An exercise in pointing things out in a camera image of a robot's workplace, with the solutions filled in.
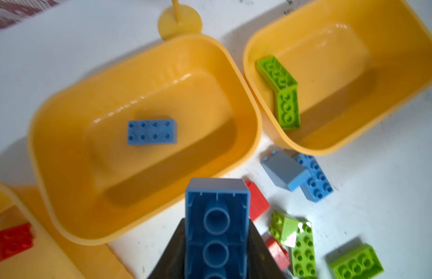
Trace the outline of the blue lego brick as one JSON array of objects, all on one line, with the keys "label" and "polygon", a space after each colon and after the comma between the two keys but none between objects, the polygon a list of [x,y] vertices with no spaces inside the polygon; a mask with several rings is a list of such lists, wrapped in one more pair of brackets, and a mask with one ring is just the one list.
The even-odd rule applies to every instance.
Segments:
[{"label": "blue lego brick", "polygon": [[185,191],[186,279],[245,279],[250,191],[241,179],[192,178]]}]

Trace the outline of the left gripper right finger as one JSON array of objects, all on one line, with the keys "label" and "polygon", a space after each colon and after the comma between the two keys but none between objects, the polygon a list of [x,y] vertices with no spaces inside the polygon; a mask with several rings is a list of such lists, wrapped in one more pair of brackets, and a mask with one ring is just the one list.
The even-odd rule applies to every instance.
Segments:
[{"label": "left gripper right finger", "polygon": [[285,279],[254,223],[249,221],[247,243],[248,279]]}]

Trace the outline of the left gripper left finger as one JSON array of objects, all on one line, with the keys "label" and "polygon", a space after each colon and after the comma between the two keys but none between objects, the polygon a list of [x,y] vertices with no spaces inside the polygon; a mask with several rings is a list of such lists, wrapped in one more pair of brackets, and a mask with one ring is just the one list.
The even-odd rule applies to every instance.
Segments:
[{"label": "left gripper left finger", "polygon": [[182,219],[148,279],[184,279],[185,219]]}]

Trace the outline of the blue lego brick upturned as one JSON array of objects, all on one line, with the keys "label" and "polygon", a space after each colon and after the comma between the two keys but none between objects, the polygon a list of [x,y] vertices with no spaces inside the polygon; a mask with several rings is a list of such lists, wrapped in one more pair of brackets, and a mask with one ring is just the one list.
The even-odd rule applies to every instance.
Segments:
[{"label": "blue lego brick upturned", "polygon": [[174,119],[134,120],[128,122],[127,144],[132,146],[177,143]]}]

